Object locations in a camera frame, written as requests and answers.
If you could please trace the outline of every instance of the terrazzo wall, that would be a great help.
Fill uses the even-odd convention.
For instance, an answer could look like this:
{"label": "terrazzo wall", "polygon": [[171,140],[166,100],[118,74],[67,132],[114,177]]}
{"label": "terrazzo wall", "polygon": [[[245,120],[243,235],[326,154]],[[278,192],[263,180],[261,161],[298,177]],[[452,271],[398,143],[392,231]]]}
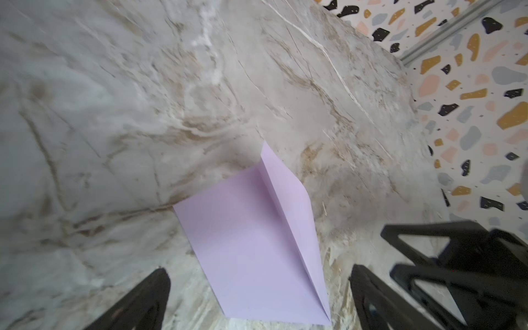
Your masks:
{"label": "terrazzo wall", "polygon": [[315,0],[396,57],[476,0]]}
{"label": "terrazzo wall", "polygon": [[528,239],[528,1],[504,1],[409,66],[452,220]]}

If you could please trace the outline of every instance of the marble countertop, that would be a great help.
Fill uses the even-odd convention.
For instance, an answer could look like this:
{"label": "marble countertop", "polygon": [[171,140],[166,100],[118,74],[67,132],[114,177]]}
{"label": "marble countertop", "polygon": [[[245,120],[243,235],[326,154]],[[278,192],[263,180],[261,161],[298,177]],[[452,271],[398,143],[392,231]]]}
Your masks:
{"label": "marble countertop", "polygon": [[264,140],[310,195],[334,329],[353,264],[395,287],[386,223],[448,219],[401,63],[313,1],[0,6],[1,328],[84,328],[156,267],[164,329],[310,328],[225,318],[172,211]]}

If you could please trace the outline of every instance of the wall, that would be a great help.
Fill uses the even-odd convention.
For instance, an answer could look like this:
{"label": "wall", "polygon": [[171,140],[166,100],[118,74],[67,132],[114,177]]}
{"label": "wall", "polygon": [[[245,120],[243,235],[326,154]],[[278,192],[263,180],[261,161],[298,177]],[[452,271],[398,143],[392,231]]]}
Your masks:
{"label": "wall", "polygon": [[334,329],[359,327],[353,263],[404,260],[386,223],[448,219],[401,63],[313,1],[17,0],[0,21],[1,329],[83,329],[160,266],[166,330],[306,329],[225,318],[172,210],[264,140],[312,200]]}
{"label": "wall", "polygon": [[451,218],[528,239],[528,1],[502,2],[409,66]]}
{"label": "wall", "polygon": [[476,0],[319,0],[396,57]]}

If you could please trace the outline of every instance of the folded paper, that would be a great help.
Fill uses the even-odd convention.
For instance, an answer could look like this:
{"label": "folded paper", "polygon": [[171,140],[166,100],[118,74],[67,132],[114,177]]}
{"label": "folded paper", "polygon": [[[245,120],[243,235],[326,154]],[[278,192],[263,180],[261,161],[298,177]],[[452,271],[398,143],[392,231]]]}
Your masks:
{"label": "folded paper", "polygon": [[174,210],[225,316],[331,324],[310,198],[267,144]]}

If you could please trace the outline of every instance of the black plastic part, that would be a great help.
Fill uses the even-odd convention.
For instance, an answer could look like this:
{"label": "black plastic part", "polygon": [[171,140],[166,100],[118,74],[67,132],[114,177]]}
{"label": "black plastic part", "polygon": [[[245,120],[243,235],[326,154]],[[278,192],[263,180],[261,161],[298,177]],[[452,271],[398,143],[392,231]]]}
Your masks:
{"label": "black plastic part", "polygon": [[160,330],[170,289],[167,272],[158,268],[85,330]]}
{"label": "black plastic part", "polygon": [[[403,242],[402,234],[450,241],[437,258],[429,258]],[[386,225],[381,236],[417,265],[396,265],[391,277],[446,329],[506,329],[519,309],[528,307],[528,246],[513,234],[460,221]],[[423,291],[417,279],[445,285],[467,326]]]}
{"label": "black plastic part", "polygon": [[364,330],[440,330],[363,265],[354,265],[350,288]]}

